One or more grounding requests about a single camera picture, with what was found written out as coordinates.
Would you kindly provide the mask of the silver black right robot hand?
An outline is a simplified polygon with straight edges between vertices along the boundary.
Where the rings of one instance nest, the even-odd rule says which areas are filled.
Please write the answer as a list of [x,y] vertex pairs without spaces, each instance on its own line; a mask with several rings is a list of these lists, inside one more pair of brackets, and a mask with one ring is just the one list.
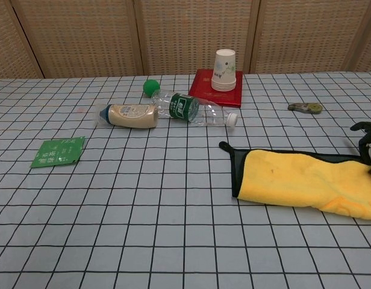
[[371,122],[358,122],[350,127],[351,131],[358,131],[361,129],[365,132],[365,136],[359,140],[358,150],[363,162],[371,166],[371,158],[369,155],[369,145],[371,144]]

